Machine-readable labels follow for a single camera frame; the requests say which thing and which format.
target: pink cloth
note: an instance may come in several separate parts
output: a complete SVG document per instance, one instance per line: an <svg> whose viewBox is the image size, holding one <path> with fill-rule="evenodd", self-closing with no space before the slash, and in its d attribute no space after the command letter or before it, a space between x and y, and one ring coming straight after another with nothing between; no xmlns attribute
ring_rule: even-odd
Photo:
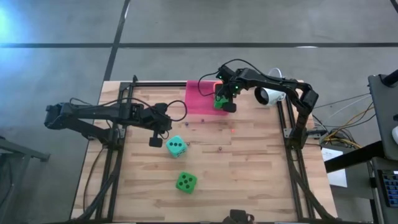
<svg viewBox="0 0 398 224"><path fill-rule="evenodd" d="M203 94L213 93L215 81L201 81L200 91ZM189 114L227 115L228 112L214 108L214 94L202 96L198 91L198 80L188 80L185 90L185 104Z"/></svg>

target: wooden tabletop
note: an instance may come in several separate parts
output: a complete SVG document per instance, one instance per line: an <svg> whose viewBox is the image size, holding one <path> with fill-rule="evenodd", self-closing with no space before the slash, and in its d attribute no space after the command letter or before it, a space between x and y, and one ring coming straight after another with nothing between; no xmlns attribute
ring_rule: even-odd
<svg viewBox="0 0 398 224"><path fill-rule="evenodd" d="M99 103L117 99L119 84L104 82ZM169 103L184 100L185 87L135 87L133 96L150 105ZM230 209L246 210L259 222L296 221L277 107L260 105L252 90L242 91L235 102L237 112L227 116L188 114L183 121L173 122L170 137L179 135L190 143L187 152L177 159L169 154L165 141L161 148L148 146L152 131L128 127L114 221L221 222ZM181 118L184 108L173 104L167 114ZM289 126L287 112L285 115ZM95 121L95 125L108 127L104 121ZM312 120L308 127L313 127ZM98 141L89 143L72 218L83 212L83 190L100 150ZM94 169L86 207L100 188L105 157L106 150ZM312 192L336 216L319 147L306 145L303 157ZM192 194L175 188L182 171L198 178ZM302 192L300 197L305 209Z"/></svg>

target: black equipment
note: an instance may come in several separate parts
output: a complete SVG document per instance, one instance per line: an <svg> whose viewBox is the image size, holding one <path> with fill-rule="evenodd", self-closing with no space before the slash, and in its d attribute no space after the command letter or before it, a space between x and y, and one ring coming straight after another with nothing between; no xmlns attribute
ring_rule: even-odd
<svg viewBox="0 0 398 224"><path fill-rule="evenodd" d="M116 124L153 130L154 135L149 139L149 146L152 147L162 147L162 139L158 138L158 134L164 134L172 129L172 120L165 114L166 103L156 103L145 109L140 103L118 102L111 106L59 103L47 106L46 111L44 125L47 128L56 130L68 128L81 133L87 139L96 138L105 145L117 144L112 141L113 135L121 133L115 133L112 128L99 128L80 119L105 119Z"/></svg>
<svg viewBox="0 0 398 224"><path fill-rule="evenodd" d="M394 87L398 82L398 69L392 72L390 75L380 75L380 78L381 82L385 84L385 86Z"/></svg>
<svg viewBox="0 0 398 224"><path fill-rule="evenodd" d="M259 91L260 88L268 88L286 93L298 111L297 122L290 133L287 147L291 149L304 147L308 136L305 125L318 100L318 93L312 90L311 85L294 79L271 77L250 68L240 68L234 72L226 65L219 68L216 78L223 81L223 87L216 92L216 95L228 99L228 102L223 104L223 110L230 113L236 111L233 98L240 94L242 89L248 90L257 87L256 91ZM303 91L300 97L296 89Z"/></svg>
<svg viewBox="0 0 398 224"><path fill-rule="evenodd" d="M221 224L253 224L254 216L244 210L231 209Z"/></svg>

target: gray floor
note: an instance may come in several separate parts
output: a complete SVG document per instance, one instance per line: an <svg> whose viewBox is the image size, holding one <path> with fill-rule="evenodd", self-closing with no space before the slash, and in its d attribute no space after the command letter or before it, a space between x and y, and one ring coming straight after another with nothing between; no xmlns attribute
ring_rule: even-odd
<svg viewBox="0 0 398 224"><path fill-rule="evenodd" d="M123 2L1 1L0 43L112 43ZM396 42L396 21L389 0L138 0L130 3L121 42ZM110 53L0 48L0 135L51 153L48 163L31 162L12 223L68 219L87 141L73 131L46 129L45 106L71 97L96 103ZM322 105L369 92L369 75L397 69L398 48L119 49L111 80L197 79L232 58L311 83ZM328 119L353 101L314 114L342 125L371 102ZM362 145L380 138L375 119L351 132ZM335 202L341 218L371 219L367 202L337 195Z"/></svg>

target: green dice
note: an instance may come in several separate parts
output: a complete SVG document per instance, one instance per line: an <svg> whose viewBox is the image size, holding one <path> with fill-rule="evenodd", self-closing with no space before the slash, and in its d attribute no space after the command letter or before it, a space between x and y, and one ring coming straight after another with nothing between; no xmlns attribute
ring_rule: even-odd
<svg viewBox="0 0 398 224"><path fill-rule="evenodd" d="M187 150L187 145L180 136L170 138L167 141L166 146L174 158L177 158Z"/></svg>
<svg viewBox="0 0 398 224"><path fill-rule="evenodd" d="M178 177L175 187L185 193L192 194L195 185L197 184L197 177L187 172L181 172Z"/></svg>

